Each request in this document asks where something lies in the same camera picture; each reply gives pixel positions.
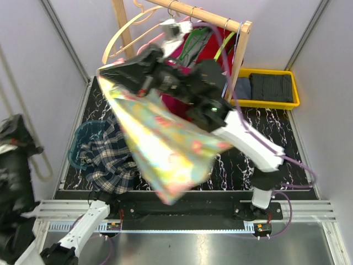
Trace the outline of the navy plaid skirt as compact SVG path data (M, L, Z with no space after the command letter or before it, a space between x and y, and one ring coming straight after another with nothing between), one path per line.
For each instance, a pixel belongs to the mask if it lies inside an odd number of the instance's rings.
M81 145L79 158L87 166L86 179L96 189L111 194L133 190L138 168L115 115L106 119L102 136Z

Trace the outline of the grey hanger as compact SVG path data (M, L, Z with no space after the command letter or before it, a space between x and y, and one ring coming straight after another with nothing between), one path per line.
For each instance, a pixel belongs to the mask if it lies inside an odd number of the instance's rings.
M29 111L25 105L21 91L18 87L18 84L17 84L16 79L14 77L13 71L9 65L8 59L4 53L2 46L1 46L1 64L2 64L2 67L4 69L6 76L8 78L10 88L11 88L12 92L14 93L16 101L19 104L20 110L22 111L21 115L23 117L25 127L29 130L29 134L31 135L32 139L34 140L34 145L39 148L40 152L38 153L38 155L40 155L42 157L42 160L43 160L44 165L47 170L47 175L42 174L40 166L37 163L37 161L34 158L30 158L30 162L33 165L34 172L41 182L44 182L44 183L49 182L54 177L54 171L52 169L52 165L51 165L49 158L46 154L44 146L41 144L41 141L39 140L39 136L34 128L33 121L31 119Z

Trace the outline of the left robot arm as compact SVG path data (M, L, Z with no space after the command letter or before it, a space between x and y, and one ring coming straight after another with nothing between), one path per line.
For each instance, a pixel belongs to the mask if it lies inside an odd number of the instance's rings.
M1 264L78 264L97 226L119 213L118 203L94 200L65 237L39 252L33 233L36 218L25 214L40 204L34 198L28 159L43 150L21 114L1 123Z

